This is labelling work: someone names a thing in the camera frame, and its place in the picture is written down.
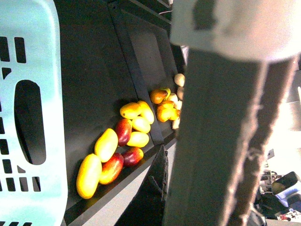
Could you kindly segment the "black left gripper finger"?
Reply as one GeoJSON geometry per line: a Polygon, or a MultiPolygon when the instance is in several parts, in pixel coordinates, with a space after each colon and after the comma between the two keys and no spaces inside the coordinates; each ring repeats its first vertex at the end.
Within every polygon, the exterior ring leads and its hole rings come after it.
{"type": "Polygon", "coordinates": [[[161,145],[138,192],[117,220],[117,226],[161,226],[167,197],[168,151],[161,145]]]}

